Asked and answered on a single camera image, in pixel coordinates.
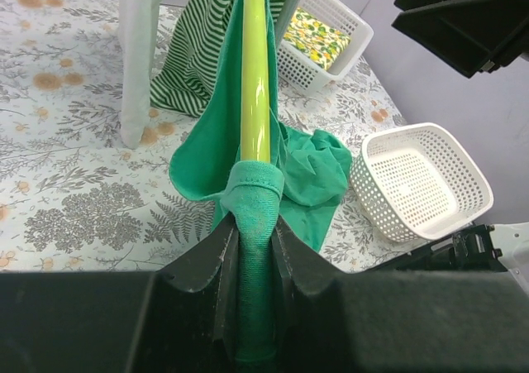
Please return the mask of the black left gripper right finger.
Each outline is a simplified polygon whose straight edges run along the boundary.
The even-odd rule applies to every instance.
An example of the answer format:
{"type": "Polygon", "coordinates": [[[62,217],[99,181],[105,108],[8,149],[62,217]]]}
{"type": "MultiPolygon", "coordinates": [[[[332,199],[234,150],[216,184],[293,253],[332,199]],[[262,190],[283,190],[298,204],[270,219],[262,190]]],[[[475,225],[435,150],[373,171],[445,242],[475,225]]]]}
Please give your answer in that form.
{"type": "Polygon", "coordinates": [[[282,372],[525,372],[528,297],[500,274],[346,273],[271,237],[282,372]]]}

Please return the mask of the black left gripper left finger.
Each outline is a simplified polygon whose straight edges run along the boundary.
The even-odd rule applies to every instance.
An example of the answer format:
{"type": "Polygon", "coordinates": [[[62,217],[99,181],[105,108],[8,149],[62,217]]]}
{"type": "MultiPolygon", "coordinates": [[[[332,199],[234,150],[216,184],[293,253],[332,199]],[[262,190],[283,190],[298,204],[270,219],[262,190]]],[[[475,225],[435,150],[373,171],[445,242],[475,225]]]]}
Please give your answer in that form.
{"type": "Polygon", "coordinates": [[[4,372],[232,372],[238,231],[156,271],[1,275],[4,372]]]}

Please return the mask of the lime green hanger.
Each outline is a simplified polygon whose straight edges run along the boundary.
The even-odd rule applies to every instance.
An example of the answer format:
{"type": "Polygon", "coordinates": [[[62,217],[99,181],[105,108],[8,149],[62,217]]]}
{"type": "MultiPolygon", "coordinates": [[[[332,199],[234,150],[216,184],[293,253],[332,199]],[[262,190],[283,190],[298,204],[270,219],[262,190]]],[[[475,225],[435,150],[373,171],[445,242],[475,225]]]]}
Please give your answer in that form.
{"type": "Polygon", "coordinates": [[[265,0],[243,2],[241,159],[271,161],[265,0]]]}

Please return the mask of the green striped tank top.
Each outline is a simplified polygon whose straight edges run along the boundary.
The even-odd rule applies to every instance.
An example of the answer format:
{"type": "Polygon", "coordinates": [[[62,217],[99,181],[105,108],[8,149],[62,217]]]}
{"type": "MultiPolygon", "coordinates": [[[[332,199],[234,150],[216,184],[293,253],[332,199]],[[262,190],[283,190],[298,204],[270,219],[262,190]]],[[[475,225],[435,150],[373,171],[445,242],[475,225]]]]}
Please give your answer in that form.
{"type": "Polygon", "coordinates": [[[156,108],[200,117],[212,96],[234,0],[188,0],[162,70],[150,82],[156,108]]]}

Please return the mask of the white tank top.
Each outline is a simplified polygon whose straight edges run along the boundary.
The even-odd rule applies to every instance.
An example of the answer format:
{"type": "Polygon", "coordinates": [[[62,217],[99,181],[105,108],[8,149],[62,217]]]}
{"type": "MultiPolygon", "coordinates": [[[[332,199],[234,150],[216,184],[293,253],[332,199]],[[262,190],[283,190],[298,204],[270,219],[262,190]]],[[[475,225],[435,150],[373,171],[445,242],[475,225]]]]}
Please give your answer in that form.
{"type": "Polygon", "coordinates": [[[121,137],[130,149],[140,145],[149,121],[150,77],[162,1],[119,0],[118,40],[123,54],[121,137]]]}

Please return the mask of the white basket with cloths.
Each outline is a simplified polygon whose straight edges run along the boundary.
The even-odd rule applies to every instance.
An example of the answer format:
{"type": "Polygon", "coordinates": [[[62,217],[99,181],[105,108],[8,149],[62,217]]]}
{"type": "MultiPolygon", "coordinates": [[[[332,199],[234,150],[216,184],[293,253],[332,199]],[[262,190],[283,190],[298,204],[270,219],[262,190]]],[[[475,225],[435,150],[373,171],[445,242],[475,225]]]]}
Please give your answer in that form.
{"type": "Polygon", "coordinates": [[[342,80],[374,36],[339,0],[299,0],[277,54],[278,72],[305,95],[342,80]]]}

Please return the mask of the lemon print folded cloth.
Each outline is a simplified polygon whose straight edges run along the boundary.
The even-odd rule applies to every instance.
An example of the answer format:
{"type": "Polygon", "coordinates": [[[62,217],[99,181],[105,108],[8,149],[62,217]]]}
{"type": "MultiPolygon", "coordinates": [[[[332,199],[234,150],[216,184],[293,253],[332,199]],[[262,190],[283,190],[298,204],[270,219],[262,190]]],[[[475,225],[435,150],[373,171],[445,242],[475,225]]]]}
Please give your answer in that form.
{"type": "Polygon", "coordinates": [[[329,70],[351,42],[351,37],[298,7],[284,40],[324,70],[329,70]]]}

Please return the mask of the white laundry basket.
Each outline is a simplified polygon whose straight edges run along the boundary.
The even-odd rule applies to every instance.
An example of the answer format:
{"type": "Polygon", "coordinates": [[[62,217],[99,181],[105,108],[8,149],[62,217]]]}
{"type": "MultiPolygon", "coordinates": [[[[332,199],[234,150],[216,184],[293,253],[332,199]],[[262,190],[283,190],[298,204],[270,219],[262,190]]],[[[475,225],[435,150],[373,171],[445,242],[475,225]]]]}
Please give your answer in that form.
{"type": "Polygon", "coordinates": [[[376,132],[361,144],[351,185],[367,218],[390,241],[436,241],[468,226],[494,202],[466,149],[431,122],[376,132]]]}

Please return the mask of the floral table mat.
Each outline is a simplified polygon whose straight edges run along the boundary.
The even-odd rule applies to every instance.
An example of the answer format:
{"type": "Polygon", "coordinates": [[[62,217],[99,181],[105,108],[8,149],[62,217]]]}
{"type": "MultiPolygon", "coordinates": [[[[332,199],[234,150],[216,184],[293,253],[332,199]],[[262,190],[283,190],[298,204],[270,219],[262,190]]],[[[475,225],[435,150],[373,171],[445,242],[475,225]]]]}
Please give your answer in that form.
{"type": "MultiPolygon", "coordinates": [[[[211,229],[214,205],[168,176],[196,119],[148,105],[138,148],[121,140],[118,21],[117,0],[1,0],[1,271],[153,270],[211,229]]],[[[406,123],[364,58],[311,97],[279,85],[280,121],[354,155],[406,123]]],[[[320,253],[361,271],[416,244],[384,239],[350,190],[320,253]]]]}

